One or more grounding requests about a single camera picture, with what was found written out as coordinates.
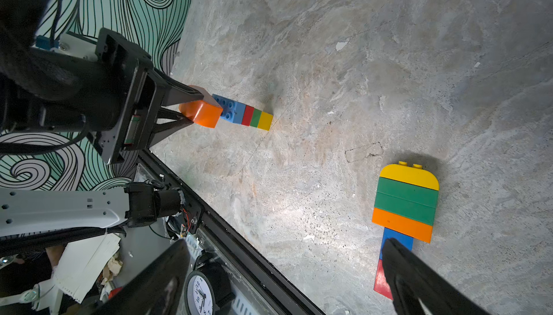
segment orange lego brick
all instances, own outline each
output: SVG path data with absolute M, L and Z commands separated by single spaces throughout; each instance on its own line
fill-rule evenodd
M 432 226 L 387 212 L 380 208 L 374 209 L 372 222 L 385 228 L 401 232 L 404 235 L 417 238 L 423 242 L 430 243 L 430 239 L 432 238 Z
M 215 99 L 204 88 L 199 86 L 189 87 L 199 90 L 203 95 L 203 100 L 195 102 L 182 103 L 179 105 L 179 111 L 192 122 L 208 128 L 215 128 L 223 108 L 217 104 Z

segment red wire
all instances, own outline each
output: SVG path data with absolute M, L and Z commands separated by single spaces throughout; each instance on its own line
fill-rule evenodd
M 186 223 L 188 224 L 188 227 L 186 229 L 186 234 L 190 231 L 190 218 L 188 217 L 188 212 L 186 209 L 183 208 L 183 213 L 186 215 Z

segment lego brick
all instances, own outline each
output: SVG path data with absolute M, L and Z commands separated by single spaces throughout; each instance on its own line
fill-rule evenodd
M 391 296 L 390 285 L 388 285 L 388 282 L 386 281 L 386 276 L 384 275 L 382 260 L 378 260 L 377 274 L 374 278 L 373 290 L 380 293 L 382 296 L 388 297 L 393 300 Z
M 439 194 L 436 190 L 385 179 L 383 177 L 378 179 L 377 193 L 420 203 L 432 208 L 436 208 Z
M 374 200 L 374 207 L 401 215 L 405 218 L 413 219 L 414 221 L 434 225 L 436 208 L 425 206 L 423 204 L 377 193 L 377 197 Z
M 439 191 L 440 185 L 436 177 L 419 166 L 408 167 L 406 162 L 400 161 L 399 165 L 391 164 L 384 167 L 380 177 Z
M 232 121 L 234 120 L 234 109 L 236 107 L 236 102 L 232 99 L 218 96 L 217 94 L 212 94 L 212 96 L 215 101 L 217 101 L 217 103 L 223 108 L 221 118 L 232 123 Z
M 204 88 L 193 85 L 189 86 L 199 90 L 204 95 L 204 98 L 195 102 L 180 104 L 179 111 L 196 124 L 215 128 L 223 108 L 217 104 L 217 101 Z
M 257 125 L 257 127 L 259 129 L 269 130 L 269 129 L 271 129 L 271 122 L 272 121 L 273 121 L 273 115 L 271 115 L 270 113 L 262 111 L 261 116 L 259 117 L 259 124 Z
M 430 243 L 432 238 L 432 226 L 405 218 L 380 208 L 373 210 L 372 222 L 385 228 L 401 232 L 404 235 L 417 238 L 423 242 Z
M 244 119 L 242 119 L 242 125 L 248 125 L 249 126 L 249 124 L 252 122 L 253 110 L 255 110 L 255 109 L 252 108 L 251 106 L 249 106 L 249 105 L 245 106 Z
M 382 244 L 380 245 L 380 259 L 382 260 L 382 248 L 384 248 L 384 242 L 388 238 L 397 239 L 403 246 L 409 250 L 413 249 L 413 237 L 404 235 L 401 232 L 397 232 L 388 228 L 384 228 L 384 234 L 382 235 Z
M 261 110 L 253 109 L 252 121 L 249 125 L 255 126 L 257 128 L 257 125 L 259 124 L 259 118 L 261 118 Z
M 245 104 L 242 104 L 240 102 L 235 103 L 234 119 L 232 120 L 232 123 L 242 124 L 242 120 L 244 119 L 244 110 Z

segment clock face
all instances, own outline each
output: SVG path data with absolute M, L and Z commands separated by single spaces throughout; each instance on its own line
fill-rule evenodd
M 204 278 L 197 275 L 190 279 L 188 284 L 192 287 L 192 296 L 194 297 L 194 305 L 200 315 L 213 315 L 213 299 L 211 291 Z

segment blue lego brick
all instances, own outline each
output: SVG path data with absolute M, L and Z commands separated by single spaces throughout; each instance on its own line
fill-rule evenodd
M 234 110 L 236 108 L 236 102 L 234 100 L 221 97 L 216 94 L 212 94 L 211 96 L 223 108 L 221 118 L 232 123 L 234 121 Z
M 382 248 L 384 247 L 384 242 L 388 238 L 395 238 L 397 239 L 401 244 L 405 246 L 405 248 L 411 250 L 413 249 L 413 237 L 404 235 L 403 233 L 399 233 L 397 231 L 384 228 L 384 234 L 382 236 L 382 244 L 380 245 L 380 259 L 382 260 Z
M 240 102 L 234 103 L 234 119 L 232 123 L 242 124 L 244 119 L 245 104 Z

